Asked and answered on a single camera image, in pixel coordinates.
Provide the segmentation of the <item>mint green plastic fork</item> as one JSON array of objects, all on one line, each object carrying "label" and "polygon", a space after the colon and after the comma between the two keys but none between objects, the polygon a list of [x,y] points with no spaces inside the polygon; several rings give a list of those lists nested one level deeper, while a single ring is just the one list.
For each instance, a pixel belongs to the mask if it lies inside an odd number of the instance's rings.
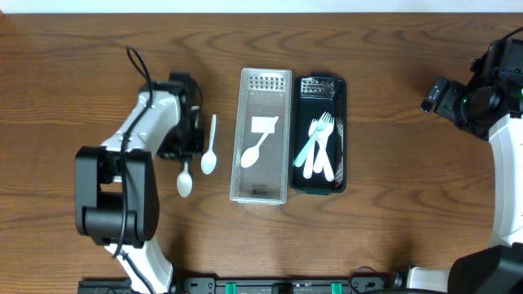
[{"label": "mint green plastic fork", "polygon": [[324,112],[322,116],[316,121],[315,130],[308,141],[305,143],[297,157],[293,161],[295,167],[301,167],[306,161],[307,155],[310,152],[313,144],[315,143],[316,138],[320,133],[324,132],[330,125],[332,121],[332,115],[328,112]]}]

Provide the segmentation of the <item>dark green plastic basket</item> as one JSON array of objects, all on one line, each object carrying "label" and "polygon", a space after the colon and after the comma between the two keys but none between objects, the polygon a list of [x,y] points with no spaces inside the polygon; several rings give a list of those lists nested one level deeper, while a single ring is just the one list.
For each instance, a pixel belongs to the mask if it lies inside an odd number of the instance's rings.
[{"label": "dark green plastic basket", "polygon": [[[294,81],[293,114],[289,147],[290,186],[306,194],[340,194],[346,189],[346,101],[347,84],[329,73],[311,73]],[[312,177],[303,178],[301,167],[293,165],[305,143],[313,119],[328,112],[333,125],[315,142]]]}]

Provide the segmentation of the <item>white plastic fork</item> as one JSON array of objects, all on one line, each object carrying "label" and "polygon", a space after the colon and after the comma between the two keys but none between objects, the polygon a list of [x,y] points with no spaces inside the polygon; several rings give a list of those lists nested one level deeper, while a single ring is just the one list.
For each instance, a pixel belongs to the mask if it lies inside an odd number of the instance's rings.
[{"label": "white plastic fork", "polygon": [[[308,131],[308,136],[312,136],[314,134],[316,122],[317,122],[316,119],[313,119],[311,121],[311,125],[310,125],[309,131]],[[306,157],[306,161],[304,163],[304,168],[303,168],[303,172],[302,172],[303,178],[306,180],[309,180],[312,177],[314,155],[315,155],[315,146],[312,145],[308,152],[308,155]]]}]

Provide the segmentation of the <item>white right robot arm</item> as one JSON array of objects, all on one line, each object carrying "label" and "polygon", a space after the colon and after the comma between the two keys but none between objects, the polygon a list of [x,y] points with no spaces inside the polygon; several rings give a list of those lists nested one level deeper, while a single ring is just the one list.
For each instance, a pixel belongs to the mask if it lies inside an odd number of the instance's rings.
[{"label": "white right robot arm", "polygon": [[489,246],[522,242],[521,95],[497,87],[470,89],[438,78],[420,104],[459,130],[489,142],[494,156],[494,224]]}]

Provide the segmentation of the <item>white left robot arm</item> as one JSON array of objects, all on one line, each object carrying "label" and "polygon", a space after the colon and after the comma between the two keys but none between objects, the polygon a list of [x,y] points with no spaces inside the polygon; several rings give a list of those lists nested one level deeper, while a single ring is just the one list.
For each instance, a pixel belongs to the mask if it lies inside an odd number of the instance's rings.
[{"label": "white left robot arm", "polygon": [[120,263],[124,280],[87,280],[80,293],[176,293],[172,263],[155,237],[159,196],[154,157],[189,162],[203,151],[201,88],[190,77],[152,82],[98,147],[75,155],[75,224]]}]

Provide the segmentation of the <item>white spoon long diagonal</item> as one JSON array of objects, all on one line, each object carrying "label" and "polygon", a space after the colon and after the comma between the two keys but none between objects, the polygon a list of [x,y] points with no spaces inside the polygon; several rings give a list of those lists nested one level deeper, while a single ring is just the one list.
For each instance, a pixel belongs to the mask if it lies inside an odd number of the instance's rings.
[{"label": "white spoon long diagonal", "polygon": [[279,120],[278,116],[273,118],[269,117],[255,117],[254,118],[254,130],[263,131],[259,141],[252,147],[246,149],[241,157],[241,167],[248,168],[251,167],[259,158],[260,147],[264,140],[271,134],[275,132],[275,124]]}]

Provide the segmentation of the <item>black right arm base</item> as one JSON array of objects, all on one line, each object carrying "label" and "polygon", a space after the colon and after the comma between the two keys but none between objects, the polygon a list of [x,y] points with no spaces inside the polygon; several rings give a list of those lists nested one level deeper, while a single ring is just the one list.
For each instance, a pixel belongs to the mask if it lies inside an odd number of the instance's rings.
[{"label": "black right arm base", "polygon": [[497,245],[457,259],[449,269],[411,266],[391,276],[392,289],[450,294],[522,294],[522,245]]}]

